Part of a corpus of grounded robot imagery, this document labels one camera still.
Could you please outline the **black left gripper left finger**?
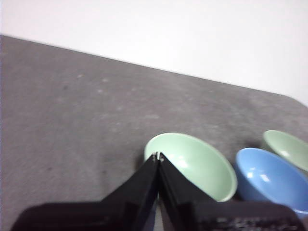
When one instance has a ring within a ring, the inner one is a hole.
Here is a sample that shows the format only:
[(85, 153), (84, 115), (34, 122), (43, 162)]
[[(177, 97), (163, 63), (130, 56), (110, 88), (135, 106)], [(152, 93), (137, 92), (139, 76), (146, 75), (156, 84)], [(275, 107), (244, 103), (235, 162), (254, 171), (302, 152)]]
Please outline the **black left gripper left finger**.
[(101, 201), (46, 203), (25, 209), (13, 231), (141, 231), (158, 194), (157, 154)]

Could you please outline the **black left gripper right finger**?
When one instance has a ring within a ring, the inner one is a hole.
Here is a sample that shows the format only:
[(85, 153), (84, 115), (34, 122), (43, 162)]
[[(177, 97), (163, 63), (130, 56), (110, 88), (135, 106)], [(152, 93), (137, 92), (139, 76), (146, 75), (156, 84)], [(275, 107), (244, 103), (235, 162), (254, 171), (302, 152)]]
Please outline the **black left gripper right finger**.
[(299, 231), (288, 207), (258, 201), (217, 202), (159, 154), (159, 196), (177, 231)]

